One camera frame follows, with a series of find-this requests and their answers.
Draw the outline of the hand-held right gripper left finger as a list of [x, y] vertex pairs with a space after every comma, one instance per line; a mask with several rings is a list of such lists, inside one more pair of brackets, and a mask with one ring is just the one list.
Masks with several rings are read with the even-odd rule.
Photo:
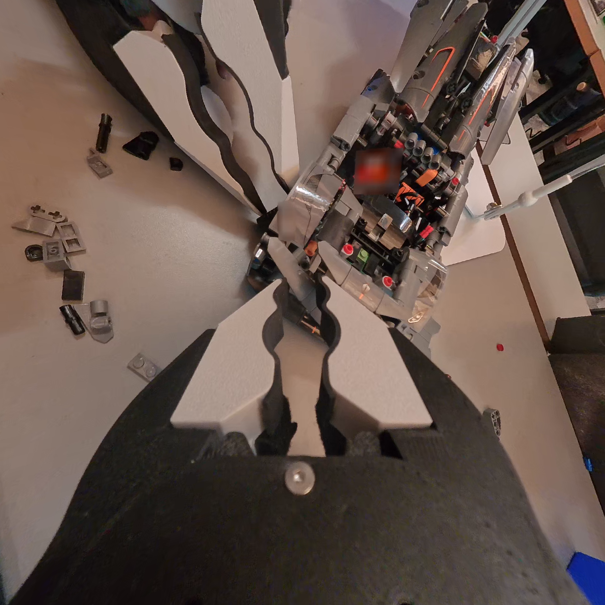
[[289, 286], [277, 279], [222, 321], [170, 419], [176, 428], [240, 433], [259, 455], [285, 456], [297, 430], [275, 348]]

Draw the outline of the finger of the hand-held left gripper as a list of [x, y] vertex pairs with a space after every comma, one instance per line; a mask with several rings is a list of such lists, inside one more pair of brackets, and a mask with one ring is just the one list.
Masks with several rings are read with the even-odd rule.
[[239, 201], [267, 213], [248, 173], [232, 150], [231, 117], [223, 101], [203, 85], [193, 55], [166, 22], [134, 30], [114, 51], [166, 127], [174, 143]]
[[279, 184], [299, 176], [298, 137], [287, 65], [287, 1], [203, 1], [201, 33], [241, 88], [251, 127]]

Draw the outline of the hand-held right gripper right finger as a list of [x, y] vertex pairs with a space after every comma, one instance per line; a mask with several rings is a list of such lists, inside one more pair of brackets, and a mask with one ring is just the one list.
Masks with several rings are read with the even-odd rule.
[[332, 279], [316, 285], [322, 361], [316, 421], [326, 456], [342, 456], [357, 435], [425, 429], [433, 420], [386, 323]]

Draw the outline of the grey lego car model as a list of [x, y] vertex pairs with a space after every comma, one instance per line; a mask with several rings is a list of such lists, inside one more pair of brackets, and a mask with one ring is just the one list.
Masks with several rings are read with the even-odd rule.
[[533, 51], [516, 42], [543, 1], [415, 1], [390, 73], [375, 72], [316, 162], [266, 227], [247, 271], [290, 285], [292, 322], [320, 334], [314, 282], [326, 275], [430, 356], [443, 252], [467, 210], [474, 150], [503, 144]]

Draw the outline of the grey two-stud lego plate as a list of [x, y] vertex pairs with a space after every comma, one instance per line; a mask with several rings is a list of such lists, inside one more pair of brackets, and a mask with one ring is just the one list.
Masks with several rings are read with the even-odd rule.
[[140, 376], [147, 383], [161, 374], [162, 369], [142, 353], [137, 353], [128, 363], [127, 368]]

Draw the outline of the short black lego pin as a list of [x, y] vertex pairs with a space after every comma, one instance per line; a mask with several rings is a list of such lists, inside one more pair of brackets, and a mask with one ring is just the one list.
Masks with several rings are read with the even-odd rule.
[[65, 324], [76, 337], [86, 332], [86, 326], [77, 310], [71, 304], [65, 304], [59, 307], [59, 312], [64, 319]]

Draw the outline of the grey lego plate cross holes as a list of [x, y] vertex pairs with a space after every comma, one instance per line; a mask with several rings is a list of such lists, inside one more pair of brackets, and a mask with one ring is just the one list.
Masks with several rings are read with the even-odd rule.
[[48, 210], [39, 204], [30, 206], [29, 214], [53, 223], [64, 223], [68, 221], [68, 217], [60, 210], [53, 208]]

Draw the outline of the black smooth lego tile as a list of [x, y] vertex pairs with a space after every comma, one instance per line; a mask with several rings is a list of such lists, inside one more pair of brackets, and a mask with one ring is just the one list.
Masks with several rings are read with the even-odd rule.
[[63, 272], [61, 299], [68, 302], [80, 303], [84, 298], [85, 272], [66, 269]]

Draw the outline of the grey lego piece square holes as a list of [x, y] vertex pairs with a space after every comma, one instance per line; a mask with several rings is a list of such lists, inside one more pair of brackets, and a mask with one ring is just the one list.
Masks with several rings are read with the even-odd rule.
[[56, 229], [67, 255], [87, 252], [87, 246], [76, 223], [72, 221], [56, 223]]

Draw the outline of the light grey curved lego slope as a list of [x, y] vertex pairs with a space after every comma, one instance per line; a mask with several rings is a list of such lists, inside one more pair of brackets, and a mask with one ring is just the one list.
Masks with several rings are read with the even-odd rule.
[[56, 223], [38, 216], [29, 216], [26, 219], [13, 223], [11, 228], [52, 238], [56, 231]]

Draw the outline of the lego set cardboard box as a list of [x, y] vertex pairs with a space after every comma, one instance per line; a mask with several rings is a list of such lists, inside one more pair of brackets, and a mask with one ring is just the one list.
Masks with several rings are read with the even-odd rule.
[[604, 473], [604, 315], [559, 318], [549, 361], [583, 456]]

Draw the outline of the white rounded board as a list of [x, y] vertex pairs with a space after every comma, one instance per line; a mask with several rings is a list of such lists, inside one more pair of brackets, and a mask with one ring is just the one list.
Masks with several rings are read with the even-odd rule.
[[506, 243], [500, 220], [478, 218], [494, 198], [475, 149], [471, 156], [474, 164], [466, 184], [468, 199], [465, 209], [450, 244], [445, 246], [441, 253], [442, 262], [447, 266], [500, 252]]

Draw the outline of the blue plastic box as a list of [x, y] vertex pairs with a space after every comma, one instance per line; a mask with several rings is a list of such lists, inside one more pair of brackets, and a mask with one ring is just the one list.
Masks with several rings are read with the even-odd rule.
[[566, 570], [590, 604], [604, 604], [604, 561], [576, 552]]

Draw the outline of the small grey lego bracket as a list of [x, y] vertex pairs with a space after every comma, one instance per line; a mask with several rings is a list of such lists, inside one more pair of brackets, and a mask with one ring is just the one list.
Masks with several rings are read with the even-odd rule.
[[90, 147], [87, 152], [87, 165], [99, 179], [107, 178], [113, 174], [112, 168], [107, 164], [95, 148]]

